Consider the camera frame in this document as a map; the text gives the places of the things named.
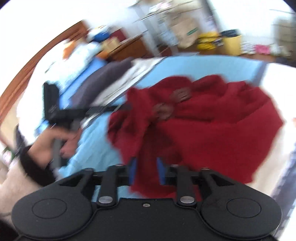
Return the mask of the person's left hand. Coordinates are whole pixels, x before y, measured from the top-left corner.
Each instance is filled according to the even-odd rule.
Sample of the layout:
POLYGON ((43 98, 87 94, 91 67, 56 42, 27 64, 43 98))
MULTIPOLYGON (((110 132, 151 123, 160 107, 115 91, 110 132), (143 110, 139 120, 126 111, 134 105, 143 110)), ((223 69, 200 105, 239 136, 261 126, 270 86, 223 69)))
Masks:
POLYGON ((81 133, 81 128, 77 131, 60 126, 46 128, 29 148, 28 155, 41 168, 46 168, 54 155, 68 159, 76 153, 81 133))

